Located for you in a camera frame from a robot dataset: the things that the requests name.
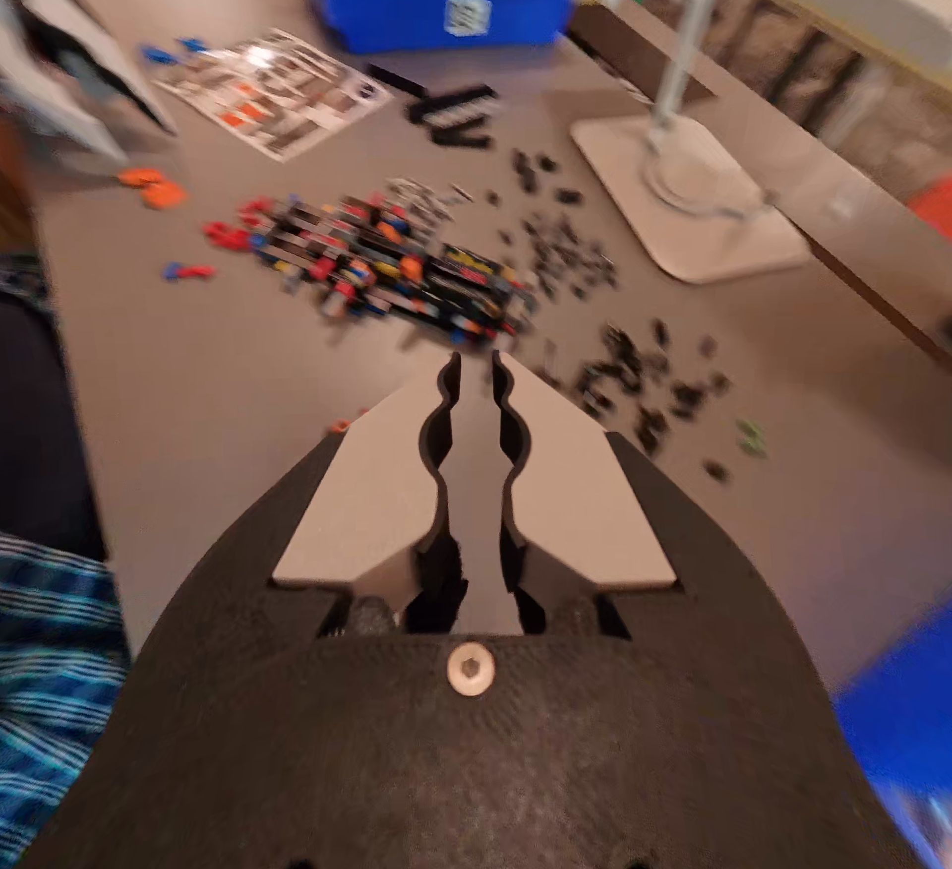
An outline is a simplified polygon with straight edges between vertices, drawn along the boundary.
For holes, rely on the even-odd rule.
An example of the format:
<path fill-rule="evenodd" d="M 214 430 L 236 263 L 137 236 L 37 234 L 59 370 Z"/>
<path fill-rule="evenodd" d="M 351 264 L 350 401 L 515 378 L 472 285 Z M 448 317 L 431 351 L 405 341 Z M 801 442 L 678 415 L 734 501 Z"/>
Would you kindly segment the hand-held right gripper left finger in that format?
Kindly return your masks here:
<path fill-rule="evenodd" d="M 441 467 L 462 358 L 411 379 L 342 435 L 271 579 L 376 598 L 411 633 L 447 633 L 468 590 Z"/>

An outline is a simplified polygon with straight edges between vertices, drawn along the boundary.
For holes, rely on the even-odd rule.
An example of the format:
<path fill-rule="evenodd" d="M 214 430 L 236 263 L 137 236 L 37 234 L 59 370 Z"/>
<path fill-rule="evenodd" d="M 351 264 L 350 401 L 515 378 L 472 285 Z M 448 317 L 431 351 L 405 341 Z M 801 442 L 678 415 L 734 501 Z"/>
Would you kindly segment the wide black lego beam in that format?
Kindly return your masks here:
<path fill-rule="evenodd" d="M 487 84 L 469 85 L 446 93 L 425 94 L 407 104 L 405 115 L 411 124 L 421 124 L 460 107 L 497 99 L 498 93 Z"/>

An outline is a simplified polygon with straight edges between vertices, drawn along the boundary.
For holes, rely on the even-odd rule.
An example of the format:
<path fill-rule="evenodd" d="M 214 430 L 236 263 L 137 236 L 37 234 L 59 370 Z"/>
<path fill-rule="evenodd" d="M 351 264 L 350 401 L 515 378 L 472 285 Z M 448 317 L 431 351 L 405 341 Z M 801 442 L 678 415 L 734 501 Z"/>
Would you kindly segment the partly built lego model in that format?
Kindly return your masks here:
<path fill-rule="evenodd" d="M 308 288 L 329 318 L 398 315 L 483 347 L 526 332 L 538 308 L 510 264 L 438 237 L 451 218 L 431 196 L 346 196 L 323 207 L 256 198 L 239 219 L 257 260 L 287 292 Z"/>

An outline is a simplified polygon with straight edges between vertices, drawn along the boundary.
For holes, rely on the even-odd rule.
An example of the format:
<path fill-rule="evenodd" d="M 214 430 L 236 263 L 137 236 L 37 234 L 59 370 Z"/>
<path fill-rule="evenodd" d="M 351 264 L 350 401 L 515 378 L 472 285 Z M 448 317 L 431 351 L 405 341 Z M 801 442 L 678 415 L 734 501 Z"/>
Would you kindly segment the white lamp base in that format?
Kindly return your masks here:
<path fill-rule="evenodd" d="M 707 126 L 587 119 L 569 131 L 653 262 L 693 285 L 801 266 L 805 236 Z"/>

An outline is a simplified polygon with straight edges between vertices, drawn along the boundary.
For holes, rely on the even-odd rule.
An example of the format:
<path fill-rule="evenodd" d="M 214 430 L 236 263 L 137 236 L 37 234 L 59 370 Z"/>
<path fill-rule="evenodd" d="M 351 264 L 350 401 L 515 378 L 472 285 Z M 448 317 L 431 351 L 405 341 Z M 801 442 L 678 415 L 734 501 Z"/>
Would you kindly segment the dark undershirt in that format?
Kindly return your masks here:
<path fill-rule="evenodd" d="M 53 329 L 7 294 L 1 300 L 1 529 L 82 558 L 106 559 Z"/>

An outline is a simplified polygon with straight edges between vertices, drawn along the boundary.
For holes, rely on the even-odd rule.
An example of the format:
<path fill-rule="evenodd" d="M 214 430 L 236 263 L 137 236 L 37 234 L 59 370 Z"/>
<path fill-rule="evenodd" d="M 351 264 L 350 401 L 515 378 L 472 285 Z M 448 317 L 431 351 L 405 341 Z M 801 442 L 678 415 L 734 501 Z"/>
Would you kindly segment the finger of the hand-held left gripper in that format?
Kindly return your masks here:
<path fill-rule="evenodd" d="M 2 98 L 28 113 L 48 133 L 68 137 L 112 162 L 127 162 L 107 128 L 81 108 L 59 81 L 47 74 L 27 43 L 27 32 L 11 0 L 1 0 Z"/>
<path fill-rule="evenodd" d="M 54 68 L 73 77 L 91 98 L 121 97 L 165 133 L 177 134 L 113 36 L 75 0 L 18 0 L 18 17 L 31 53 L 48 75 Z"/>

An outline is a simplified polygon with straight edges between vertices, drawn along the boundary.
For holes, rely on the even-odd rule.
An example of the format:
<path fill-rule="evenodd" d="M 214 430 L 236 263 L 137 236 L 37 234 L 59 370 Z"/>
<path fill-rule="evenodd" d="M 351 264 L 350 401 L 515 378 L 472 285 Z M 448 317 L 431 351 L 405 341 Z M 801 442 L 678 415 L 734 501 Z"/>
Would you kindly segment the thin black lego beam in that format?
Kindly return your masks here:
<path fill-rule="evenodd" d="M 365 67 L 365 73 L 368 77 L 372 77 L 388 88 L 395 89 L 412 99 L 424 100 L 429 96 L 428 90 L 421 83 L 373 63 L 369 63 Z"/>

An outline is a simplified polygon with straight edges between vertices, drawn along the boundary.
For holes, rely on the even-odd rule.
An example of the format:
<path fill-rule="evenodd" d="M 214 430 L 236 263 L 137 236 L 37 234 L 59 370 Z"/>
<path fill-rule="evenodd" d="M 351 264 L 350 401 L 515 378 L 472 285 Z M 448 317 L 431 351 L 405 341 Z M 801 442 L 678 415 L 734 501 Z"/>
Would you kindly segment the pile of black lego pins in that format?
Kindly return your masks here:
<path fill-rule="evenodd" d="M 570 398 L 598 423 L 620 418 L 631 408 L 630 430 L 636 446 L 656 460 L 676 424 L 695 423 L 706 406 L 733 388 L 732 379 L 717 369 L 690 380 L 674 376 L 671 336 L 664 321 L 650 322 L 652 343 L 638 345 L 615 323 L 600 330 L 603 352 L 581 363 Z"/>

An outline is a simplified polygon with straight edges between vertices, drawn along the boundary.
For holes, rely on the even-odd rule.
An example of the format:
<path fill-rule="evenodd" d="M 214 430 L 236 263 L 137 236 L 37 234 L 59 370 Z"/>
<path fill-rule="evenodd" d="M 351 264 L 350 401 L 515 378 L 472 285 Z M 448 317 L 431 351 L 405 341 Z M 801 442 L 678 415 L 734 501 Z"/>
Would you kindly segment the pile of light grey lego pieces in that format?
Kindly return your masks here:
<path fill-rule="evenodd" d="M 474 197 L 458 185 L 439 191 L 406 177 L 388 178 L 385 185 L 391 203 L 421 217 L 453 220 L 452 209 L 474 203 Z"/>

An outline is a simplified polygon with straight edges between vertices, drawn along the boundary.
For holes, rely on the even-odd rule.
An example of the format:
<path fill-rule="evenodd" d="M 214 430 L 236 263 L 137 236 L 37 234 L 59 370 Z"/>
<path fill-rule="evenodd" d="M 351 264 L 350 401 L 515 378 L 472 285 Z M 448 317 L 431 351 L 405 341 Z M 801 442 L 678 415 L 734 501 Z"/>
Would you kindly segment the pile of blue lego pins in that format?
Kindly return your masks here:
<path fill-rule="evenodd" d="M 201 39 L 181 39 L 177 41 L 178 49 L 169 51 L 154 44 L 142 43 L 139 45 L 141 56 L 150 64 L 164 67 L 184 65 L 195 62 L 209 51 L 208 44 Z"/>

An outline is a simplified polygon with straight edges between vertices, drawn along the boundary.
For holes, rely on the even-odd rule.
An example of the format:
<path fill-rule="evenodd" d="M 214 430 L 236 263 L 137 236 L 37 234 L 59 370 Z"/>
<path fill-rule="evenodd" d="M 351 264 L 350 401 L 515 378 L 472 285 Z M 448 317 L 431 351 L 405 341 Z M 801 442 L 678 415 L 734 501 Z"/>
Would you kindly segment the lego sticker sheet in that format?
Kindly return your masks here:
<path fill-rule="evenodd" d="M 280 29 L 187 47 L 155 83 L 271 161 L 285 163 L 385 107 L 387 87 Z"/>

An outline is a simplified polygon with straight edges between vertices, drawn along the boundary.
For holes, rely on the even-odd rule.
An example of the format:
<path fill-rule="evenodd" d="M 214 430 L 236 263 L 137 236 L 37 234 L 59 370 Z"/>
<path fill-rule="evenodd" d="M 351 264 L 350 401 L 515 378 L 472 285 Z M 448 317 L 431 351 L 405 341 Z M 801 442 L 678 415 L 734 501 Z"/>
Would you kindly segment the pile of red lego pins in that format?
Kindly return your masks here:
<path fill-rule="evenodd" d="M 210 244 L 221 249 L 234 253 L 258 251 L 273 225 L 274 206 L 273 198 L 252 198 L 239 206 L 236 223 L 209 221 L 202 225 L 202 233 Z"/>

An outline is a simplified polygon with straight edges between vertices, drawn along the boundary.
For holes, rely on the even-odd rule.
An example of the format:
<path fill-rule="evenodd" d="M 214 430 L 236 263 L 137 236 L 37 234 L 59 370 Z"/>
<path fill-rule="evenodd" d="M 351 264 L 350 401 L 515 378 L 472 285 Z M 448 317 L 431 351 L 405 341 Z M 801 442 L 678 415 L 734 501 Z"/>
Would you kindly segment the pile of dark grey lego pieces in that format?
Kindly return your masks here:
<path fill-rule="evenodd" d="M 620 288 L 614 260 L 599 241 L 585 239 L 565 213 L 532 211 L 496 229 L 503 265 L 535 298 L 557 300 L 568 293 L 580 301 L 599 290 Z"/>

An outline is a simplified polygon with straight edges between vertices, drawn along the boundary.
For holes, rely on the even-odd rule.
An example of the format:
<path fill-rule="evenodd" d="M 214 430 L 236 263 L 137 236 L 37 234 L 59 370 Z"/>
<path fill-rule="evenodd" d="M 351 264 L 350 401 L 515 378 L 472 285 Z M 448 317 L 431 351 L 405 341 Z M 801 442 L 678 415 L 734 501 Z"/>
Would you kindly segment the orange object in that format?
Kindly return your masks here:
<path fill-rule="evenodd" d="M 917 218 L 947 239 L 951 239 L 951 188 L 948 175 L 911 196 L 907 203 Z"/>

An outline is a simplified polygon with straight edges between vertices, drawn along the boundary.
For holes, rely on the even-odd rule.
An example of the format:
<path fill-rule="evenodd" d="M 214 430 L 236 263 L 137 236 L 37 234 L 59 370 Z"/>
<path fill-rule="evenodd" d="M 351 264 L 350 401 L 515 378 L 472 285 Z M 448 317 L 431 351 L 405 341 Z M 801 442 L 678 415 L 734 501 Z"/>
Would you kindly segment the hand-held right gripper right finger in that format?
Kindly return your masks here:
<path fill-rule="evenodd" d="M 524 633 L 581 603 L 655 593 L 677 576 L 600 423 L 508 353 L 492 355 L 500 447 L 511 469 L 500 557 Z"/>

